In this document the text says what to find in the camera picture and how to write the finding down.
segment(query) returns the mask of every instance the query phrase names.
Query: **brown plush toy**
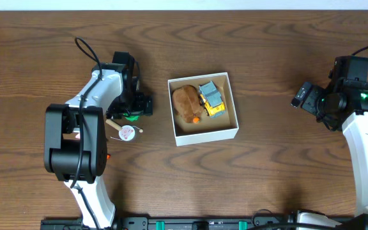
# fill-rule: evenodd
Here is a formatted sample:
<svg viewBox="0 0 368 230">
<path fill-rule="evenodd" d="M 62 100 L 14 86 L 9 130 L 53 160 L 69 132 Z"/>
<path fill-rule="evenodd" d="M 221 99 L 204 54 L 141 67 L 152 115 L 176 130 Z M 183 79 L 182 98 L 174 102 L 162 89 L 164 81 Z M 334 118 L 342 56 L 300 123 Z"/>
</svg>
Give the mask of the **brown plush toy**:
<svg viewBox="0 0 368 230">
<path fill-rule="evenodd" d="M 198 123 L 204 111 L 199 104 L 198 93 L 193 86 L 183 86 L 172 93 L 172 104 L 187 123 Z"/>
</svg>

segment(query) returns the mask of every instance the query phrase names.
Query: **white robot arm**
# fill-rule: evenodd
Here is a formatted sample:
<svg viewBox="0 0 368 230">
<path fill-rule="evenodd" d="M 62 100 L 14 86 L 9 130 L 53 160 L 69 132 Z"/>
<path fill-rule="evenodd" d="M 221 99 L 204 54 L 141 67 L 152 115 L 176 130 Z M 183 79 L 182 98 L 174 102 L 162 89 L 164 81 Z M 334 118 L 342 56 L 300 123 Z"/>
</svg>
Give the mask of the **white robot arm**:
<svg viewBox="0 0 368 230">
<path fill-rule="evenodd" d="M 150 116 L 152 100 L 137 92 L 138 77 L 133 78 L 132 73 L 134 64 L 138 70 L 139 67 L 129 53 L 115 52 L 112 63 L 101 63 L 83 39 L 75 39 L 77 46 L 86 54 L 78 40 L 92 52 L 95 58 L 87 55 L 98 64 L 80 93 L 63 105 L 47 108 L 45 168 L 71 189 L 83 214 L 83 226 L 107 229 L 112 226 L 116 207 L 101 177 L 107 161 L 104 115 Z M 63 138 L 63 134 L 74 132 L 81 133 L 79 141 Z"/>
<path fill-rule="evenodd" d="M 368 214 L 368 112 L 351 114 L 342 125 L 356 186 L 356 215 Z"/>
</svg>

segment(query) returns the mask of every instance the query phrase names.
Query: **toy truck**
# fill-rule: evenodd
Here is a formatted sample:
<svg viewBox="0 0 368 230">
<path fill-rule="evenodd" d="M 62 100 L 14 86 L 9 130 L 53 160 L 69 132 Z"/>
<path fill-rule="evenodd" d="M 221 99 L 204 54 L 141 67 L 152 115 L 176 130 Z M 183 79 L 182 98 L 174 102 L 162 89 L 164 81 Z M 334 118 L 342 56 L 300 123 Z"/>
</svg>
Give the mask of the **toy truck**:
<svg viewBox="0 0 368 230">
<path fill-rule="evenodd" d="M 199 86 L 200 103 L 204 106 L 205 113 L 211 118 L 216 118 L 225 113 L 225 105 L 221 99 L 221 93 L 217 90 L 212 80 Z"/>
</svg>

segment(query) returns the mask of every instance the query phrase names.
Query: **white box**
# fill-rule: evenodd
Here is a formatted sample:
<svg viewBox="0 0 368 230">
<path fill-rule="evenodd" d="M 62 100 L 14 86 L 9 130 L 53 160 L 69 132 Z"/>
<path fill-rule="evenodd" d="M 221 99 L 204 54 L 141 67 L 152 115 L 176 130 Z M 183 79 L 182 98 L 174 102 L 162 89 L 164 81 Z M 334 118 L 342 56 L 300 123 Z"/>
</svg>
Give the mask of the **white box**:
<svg viewBox="0 0 368 230">
<path fill-rule="evenodd" d="M 201 115 L 201 122 L 198 124 L 188 124 L 174 111 L 171 95 L 175 89 L 185 85 L 192 85 L 197 90 L 198 86 L 213 81 L 222 95 L 222 101 L 225 104 L 226 112 L 217 117 L 209 118 L 205 113 Z M 229 84 L 228 73 L 214 73 L 195 77 L 184 77 L 180 79 L 168 80 L 170 106 L 172 116 L 172 127 L 174 128 L 174 137 L 177 146 L 187 144 L 197 144 L 209 141 L 219 141 L 232 139 L 235 137 L 239 126 L 236 119 L 236 112 Z"/>
</svg>

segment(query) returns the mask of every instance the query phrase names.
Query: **wooden stick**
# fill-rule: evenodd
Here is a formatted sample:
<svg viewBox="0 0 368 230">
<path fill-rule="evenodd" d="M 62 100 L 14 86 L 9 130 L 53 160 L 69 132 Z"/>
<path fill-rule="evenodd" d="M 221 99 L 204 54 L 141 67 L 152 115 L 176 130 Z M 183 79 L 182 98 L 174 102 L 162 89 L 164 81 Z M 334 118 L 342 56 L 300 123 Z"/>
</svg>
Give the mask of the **wooden stick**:
<svg viewBox="0 0 368 230">
<path fill-rule="evenodd" d="M 121 130 L 121 126 L 118 125 L 116 122 L 112 121 L 111 119 L 107 119 L 106 123 L 108 125 L 110 125 L 111 127 L 115 128 L 116 130 L 120 131 Z"/>
</svg>

